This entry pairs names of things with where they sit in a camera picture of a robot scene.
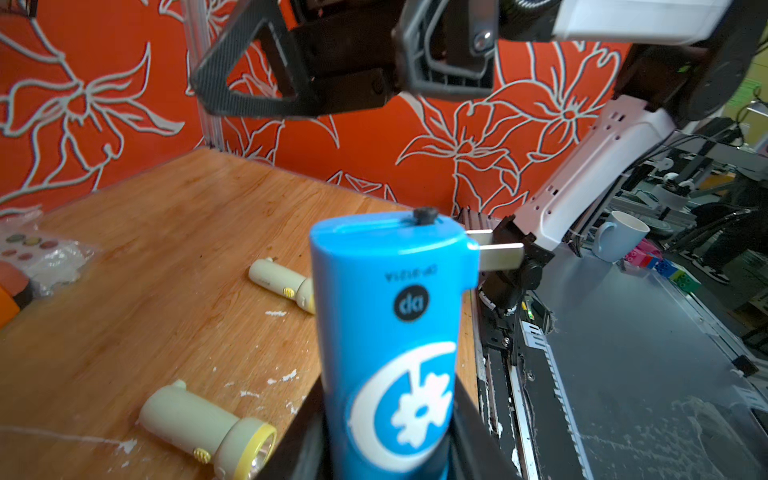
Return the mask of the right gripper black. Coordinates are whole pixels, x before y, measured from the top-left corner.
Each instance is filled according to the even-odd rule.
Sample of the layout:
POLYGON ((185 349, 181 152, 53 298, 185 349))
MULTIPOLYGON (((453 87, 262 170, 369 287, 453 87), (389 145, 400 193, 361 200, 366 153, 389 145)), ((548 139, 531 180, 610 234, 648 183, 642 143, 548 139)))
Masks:
POLYGON ((447 101, 493 88, 501 40, 547 42, 555 1, 208 1, 190 85, 210 114, 315 118, 396 93, 447 101))

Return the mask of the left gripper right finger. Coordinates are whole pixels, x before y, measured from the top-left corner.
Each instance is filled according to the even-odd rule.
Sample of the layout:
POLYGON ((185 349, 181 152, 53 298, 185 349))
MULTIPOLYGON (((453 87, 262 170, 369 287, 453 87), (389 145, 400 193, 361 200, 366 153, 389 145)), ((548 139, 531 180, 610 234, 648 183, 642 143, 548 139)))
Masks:
POLYGON ((451 419, 451 478, 513 480, 518 469, 488 433, 483 417, 460 381, 451 419))

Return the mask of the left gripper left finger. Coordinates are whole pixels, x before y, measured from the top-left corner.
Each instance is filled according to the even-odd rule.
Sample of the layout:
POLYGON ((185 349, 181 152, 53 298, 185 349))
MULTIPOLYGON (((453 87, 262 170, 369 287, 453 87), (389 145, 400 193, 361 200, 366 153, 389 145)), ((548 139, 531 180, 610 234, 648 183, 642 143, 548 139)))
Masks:
POLYGON ((324 394, 322 384, 315 383, 256 479, 328 478, 329 440, 324 394))

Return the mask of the green flashlight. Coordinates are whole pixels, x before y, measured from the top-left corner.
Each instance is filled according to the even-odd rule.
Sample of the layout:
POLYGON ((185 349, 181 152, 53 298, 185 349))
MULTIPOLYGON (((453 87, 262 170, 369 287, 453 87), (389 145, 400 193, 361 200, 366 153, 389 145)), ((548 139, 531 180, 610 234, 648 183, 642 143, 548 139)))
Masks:
POLYGON ((272 258, 258 259, 248 269, 248 278, 256 285, 283 298, 294 301, 302 310, 314 315, 314 285, 306 277, 275 262, 272 258))
POLYGON ((213 467, 217 479, 253 479, 277 443, 277 430, 254 417, 238 417, 187 389, 177 380, 153 393, 139 424, 147 431, 213 467))

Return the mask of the blue flashlight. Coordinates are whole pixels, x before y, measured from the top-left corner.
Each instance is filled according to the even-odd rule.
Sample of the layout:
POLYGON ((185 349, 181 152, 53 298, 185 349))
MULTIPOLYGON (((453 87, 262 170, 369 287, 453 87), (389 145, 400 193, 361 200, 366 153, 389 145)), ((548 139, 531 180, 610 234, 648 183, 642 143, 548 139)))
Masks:
POLYGON ((462 302, 480 244, 431 208, 323 220, 309 242, 332 475, 452 479, 462 302))

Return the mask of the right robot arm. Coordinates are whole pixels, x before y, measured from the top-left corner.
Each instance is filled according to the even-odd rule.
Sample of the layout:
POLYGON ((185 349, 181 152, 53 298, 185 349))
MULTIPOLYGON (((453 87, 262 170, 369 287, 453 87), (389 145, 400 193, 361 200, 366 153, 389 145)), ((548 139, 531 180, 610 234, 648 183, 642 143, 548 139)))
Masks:
POLYGON ((630 45, 614 94, 541 189, 494 230, 521 259, 483 292, 512 310, 535 289, 582 213, 673 132, 722 107, 767 21, 763 1, 240 1, 190 84, 222 117, 299 118, 372 109, 408 92, 469 100, 492 91, 499 40, 630 45))

